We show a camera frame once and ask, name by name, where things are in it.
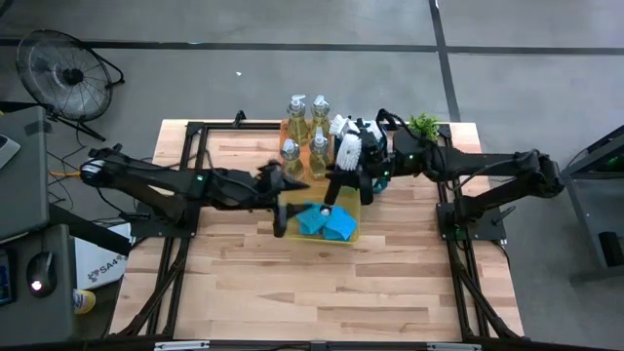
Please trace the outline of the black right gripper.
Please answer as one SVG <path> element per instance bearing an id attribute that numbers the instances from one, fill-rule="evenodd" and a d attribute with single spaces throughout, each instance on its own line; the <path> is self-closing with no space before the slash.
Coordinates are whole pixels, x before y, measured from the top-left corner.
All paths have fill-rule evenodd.
<path id="1" fill-rule="evenodd" d="M 377 143 L 366 127 L 360 131 L 360 201 L 363 206 L 373 202 L 373 178 L 390 178 L 393 172 L 393 158 L 388 150 L 388 138 Z"/>

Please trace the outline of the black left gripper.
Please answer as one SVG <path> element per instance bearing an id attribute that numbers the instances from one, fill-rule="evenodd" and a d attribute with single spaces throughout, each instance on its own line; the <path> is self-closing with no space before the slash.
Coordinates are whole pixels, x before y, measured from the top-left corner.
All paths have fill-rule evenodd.
<path id="1" fill-rule="evenodd" d="M 214 208 L 274 208 L 273 234 L 282 238 L 288 221 L 311 208 L 310 204 L 279 205 L 280 191 L 304 190 L 309 184 L 288 175 L 280 163 L 267 163 L 250 172 L 207 169 L 207 205 Z"/>

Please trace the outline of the clear yellow soap pump bottle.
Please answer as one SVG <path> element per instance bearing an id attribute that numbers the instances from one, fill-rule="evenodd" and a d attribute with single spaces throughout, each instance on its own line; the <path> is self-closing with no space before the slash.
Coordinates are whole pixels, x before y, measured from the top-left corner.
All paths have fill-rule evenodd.
<path id="1" fill-rule="evenodd" d="M 300 147 L 291 138 L 284 141 L 280 155 L 283 159 L 282 169 L 287 176 L 295 179 L 303 178 L 303 164 L 300 160 Z"/>
<path id="2" fill-rule="evenodd" d="M 325 176 L 326 166 L 330 162 L 329 148 L 330 142 L 325 136 L 323 128 L 318 127 L 309 144 L 310 156 L 309 167 L 314 179 L 321 179 Z"/>
<path id="3" fill-rule="evenodd" d="M 310 135 L 312 139 L 315 138 L 317 134 L 317 130 L 319 128 L 322 129 L 323 135 L 325 137 L 329 135 L 330 111 L 331 111 L 331 106 L 329 102 L 327 101 L 326 97 L 323 95 L 316 96 L 311 107 L 312 122 L 310 126 Z"/>
<path id="4" fill-rule="evenodd" d="M 309 140 L 309 129 L 305 120 L 306 105 L 303 101 L 306 95 L 293 95 L 287 107 L 288 135 L 299 146 L 305 145 Z"/>

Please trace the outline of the teal plastic tray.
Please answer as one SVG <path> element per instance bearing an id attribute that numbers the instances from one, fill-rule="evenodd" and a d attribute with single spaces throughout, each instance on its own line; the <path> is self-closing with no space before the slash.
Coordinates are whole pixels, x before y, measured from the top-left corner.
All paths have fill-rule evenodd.
<path id="1" fill-rule="evenodd" d="M 353 121 L 353 122 L 356 123 L 356 125 L 358 126 L 358 128 L 361 131 L 361 129 L 363 129 L 366 126 L 366 123 L 368 121 L 370 121 L 370 120 L 365 120 L 365 119 L 362 119 L 362 118 L 358 118 L 356 121 Z M 334 161 L 336 159 L 336 154 L 337 154 L 339 146 L 341 144 L 341 140 L 342 140 L 342 138 L 334 137 L 334 147 L 333 147 Z M 379 193 L 381 193 L 383 190 L 385 190 L 387 188 L 388 183 L 389 183 L 389 178 L 373 178 L 372 179 L 372 183 L 373 183 L 374 194 L 379 194 Z"/>

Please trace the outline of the yellow translucent plastic tray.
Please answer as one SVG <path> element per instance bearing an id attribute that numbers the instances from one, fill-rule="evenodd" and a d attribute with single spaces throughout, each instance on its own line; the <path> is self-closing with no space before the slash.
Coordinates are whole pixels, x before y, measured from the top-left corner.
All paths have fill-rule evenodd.
<path id="1" fill-rule="evenodd" d="M 314 203 L 314 204 L 323 205 L 327 188 L 328 187 L 324 184 L 321 184 L 321 185 L 315 184 L 314 186 L 311 186 L 308 189 L 283 192 L 280 195 L 280 202 L 284 204 Z M 360 233 L 361 203 L 360 203 L 359 191 L 350 187 L 342 187 L 339 191 L 339 195 L 337 196 L 337 199 L 334 205 L 342 207 L 357 221 L 357 224 L 358 224 L 357 229 L 352 234 L 350 241 L 341 242 L 341 241 L 325 240 L 322 236 L 322 231 L 320 232 L 319 235 L 301 235 L 299 233 L 299 222 L 296 219 L 296 216 L 289 220 L 288 227 L 287 227 L 284 237 L 288 239 L 300 239 L 300 240 L 307 240 L 307 241 L 313 241 L 313 242 L 326 242 L 326 243 L 339 243 L 339 244 L 355 243 L 358 240 L 359 233 Z"/>

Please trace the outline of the green plant in white pot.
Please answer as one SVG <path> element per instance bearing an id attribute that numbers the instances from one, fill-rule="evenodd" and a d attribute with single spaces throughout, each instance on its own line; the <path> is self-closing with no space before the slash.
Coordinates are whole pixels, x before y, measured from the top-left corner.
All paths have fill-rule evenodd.
<path id="1" fill-rule="evenodd" d="M 409 117 L 409 128 L 421 137 L 437 141 L 439 136 L 439 119 L 431 114 L 422 112 L 417 116 Z"/>

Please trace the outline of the white cardboard box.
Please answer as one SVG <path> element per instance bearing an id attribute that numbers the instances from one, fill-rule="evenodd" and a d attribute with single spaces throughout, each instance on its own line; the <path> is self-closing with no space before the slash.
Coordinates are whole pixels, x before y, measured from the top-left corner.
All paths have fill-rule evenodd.
<path id="1" fill-rule="evenodd" d="M 95 288 L 118 281 L 125 273 L 128 258 L 75 238 L 75 271 L 79 290 Z"/>

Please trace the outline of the black desk beam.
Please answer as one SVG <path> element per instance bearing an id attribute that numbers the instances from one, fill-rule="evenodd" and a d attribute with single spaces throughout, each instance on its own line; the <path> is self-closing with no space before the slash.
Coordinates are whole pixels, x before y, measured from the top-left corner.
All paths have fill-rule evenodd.
<path id="1" fill-rule="evenodd" d="M 102 249 L 128 256 L 132 244 L 129 239 L 73 214 L 57 205 L 49 205 L 49 223 L 51 225 L 67 225 L 69 234 Z"/>

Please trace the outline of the yellow roll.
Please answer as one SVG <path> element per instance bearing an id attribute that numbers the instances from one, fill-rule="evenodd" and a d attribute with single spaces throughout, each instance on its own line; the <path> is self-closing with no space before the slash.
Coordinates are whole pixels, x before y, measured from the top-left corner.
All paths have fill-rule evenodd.
<path id="1" fill-rule="evenodd" d="M 89 313 L 97 303 L 97 297 L 91 291 L 74 289 L 72 297 L 73 311 L 76 315 Z"/>

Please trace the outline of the grey equipment cart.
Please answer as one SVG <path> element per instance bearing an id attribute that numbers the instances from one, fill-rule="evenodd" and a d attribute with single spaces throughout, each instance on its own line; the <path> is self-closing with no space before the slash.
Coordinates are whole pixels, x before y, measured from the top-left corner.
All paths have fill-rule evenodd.
<path id="1" fill-rule="evenodd" d="M 563 170 L 565 187 L 598 267 L 570 277 L 574 285 L 624 277 L 607 267 L 599 234 L 615 232 L 624 251 L 624 125 L 591 143 Z"/>

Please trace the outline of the black floor fan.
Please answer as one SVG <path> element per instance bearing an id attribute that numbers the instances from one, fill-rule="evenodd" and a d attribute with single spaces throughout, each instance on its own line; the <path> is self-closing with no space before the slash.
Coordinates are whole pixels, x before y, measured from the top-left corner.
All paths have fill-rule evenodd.
<path id="1" fill-rule="evenodd" d="M 122 70 L 69 34 L 34 30 L 19 41 L 16 68 L 26 91 L 52 115 L 96 120 L 125 83 Z"/>

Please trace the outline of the black box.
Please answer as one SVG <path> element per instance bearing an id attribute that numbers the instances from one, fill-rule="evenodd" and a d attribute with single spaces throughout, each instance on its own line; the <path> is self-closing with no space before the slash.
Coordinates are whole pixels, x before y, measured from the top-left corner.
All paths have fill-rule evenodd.
<path id="1" fill-rule="evenodd" d="M 624 251 L 620 245 L 618 235 L 612 231 L 599 234 L 599 240 L 607 267 L 624 265 Z"/>

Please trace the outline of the black computer mouse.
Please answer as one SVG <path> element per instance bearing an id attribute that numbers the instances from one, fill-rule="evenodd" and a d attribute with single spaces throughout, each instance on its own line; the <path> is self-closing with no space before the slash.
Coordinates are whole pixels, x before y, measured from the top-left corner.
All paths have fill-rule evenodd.
<path id="1" fill-rule="evenodd" d="M 52 252 L 40 252 L 28 261 L 26 282 L 30 293 L 37 298 L 47 297 L 56 289 L 58 277 Z"/>

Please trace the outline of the black operator desk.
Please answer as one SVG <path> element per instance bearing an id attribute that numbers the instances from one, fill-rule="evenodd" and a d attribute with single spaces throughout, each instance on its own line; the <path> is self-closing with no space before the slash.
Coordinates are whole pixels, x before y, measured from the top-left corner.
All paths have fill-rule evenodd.
<path id="1" fill-rule="evenodd" d="M 12 256 L 15 300 L 0 306 L 0 347 L 66 341 L 75 336 L 73 290 L 76 288 L 75 246 L 65 225 L 30 233 L 1 246 Z M 38 298 L 29 291 L 26 268 L 40 252 L 53 254 L 54 291 Z"/>

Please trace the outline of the grey desk surface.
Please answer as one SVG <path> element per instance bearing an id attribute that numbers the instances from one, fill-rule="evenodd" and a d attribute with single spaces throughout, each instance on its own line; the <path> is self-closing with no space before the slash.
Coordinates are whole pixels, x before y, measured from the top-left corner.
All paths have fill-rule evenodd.
<path id="1" fill-rule="evenodd" d="M 40 107 L 0 115 L 0 134 L 20 144 L 0 169 L 0 243 L 49 220 L 46 122 Z"/>

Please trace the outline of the white grey desk device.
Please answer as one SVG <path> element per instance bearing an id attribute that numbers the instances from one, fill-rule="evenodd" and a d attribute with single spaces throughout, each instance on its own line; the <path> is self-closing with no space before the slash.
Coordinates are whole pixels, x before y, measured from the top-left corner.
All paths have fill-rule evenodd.
<path id="1" fill-rule="evenodd" d="M 0 169 L 7 166 L 19 151 L 19 143 L 8 136 L 0 134 Z"/>

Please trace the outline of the black computer keyboard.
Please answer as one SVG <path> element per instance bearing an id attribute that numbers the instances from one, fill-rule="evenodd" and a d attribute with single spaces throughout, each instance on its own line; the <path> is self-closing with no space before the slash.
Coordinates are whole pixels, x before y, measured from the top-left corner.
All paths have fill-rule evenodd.
<path id="1" fill-rule="evenodd" d="M 16 263 L 10 250 L 0 250 L 0 306 L 16 300 Z"/>

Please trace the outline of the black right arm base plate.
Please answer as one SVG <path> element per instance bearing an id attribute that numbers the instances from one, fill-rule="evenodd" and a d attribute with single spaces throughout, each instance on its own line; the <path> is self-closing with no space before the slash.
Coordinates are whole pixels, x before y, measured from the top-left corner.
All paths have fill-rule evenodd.
<path id="1" fill-rule="evenodd" d="M 500 209 L 493 209 L 484 213 L 478 219 L 470 219 L 459 223 L 454 216 L 454 206 L 450 203 L 439 203 L 436 206 L 436 217 L 440 236 L 447 241 L 500 241 L 506 239 L 503 219 Z"/>

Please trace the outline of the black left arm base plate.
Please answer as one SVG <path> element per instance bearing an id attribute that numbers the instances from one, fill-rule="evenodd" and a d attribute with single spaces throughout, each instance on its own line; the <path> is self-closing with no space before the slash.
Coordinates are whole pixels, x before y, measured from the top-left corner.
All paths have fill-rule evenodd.
<path id="1" fill-rule="evenodd" d="M 188 239 L 196 234 L 186 223 L 172 223 L 157 216 L 135 217 L 130 224 L 131 235 L 136 238 Z"/>

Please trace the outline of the silver metal bracket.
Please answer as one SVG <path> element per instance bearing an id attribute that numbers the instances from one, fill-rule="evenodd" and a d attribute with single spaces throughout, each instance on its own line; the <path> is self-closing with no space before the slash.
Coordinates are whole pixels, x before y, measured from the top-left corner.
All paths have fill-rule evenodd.
<path id="1" fill-rule="evenodd" d="M 431 342 L 426 345 L 427 351 L 483 351 L 479 344 Z"/>
<path id="2" fill-rule="evenodd" d="M 175 340 L 157 342 L 153 351 L 203 351 L 210 349 L 208 340 Z"/>

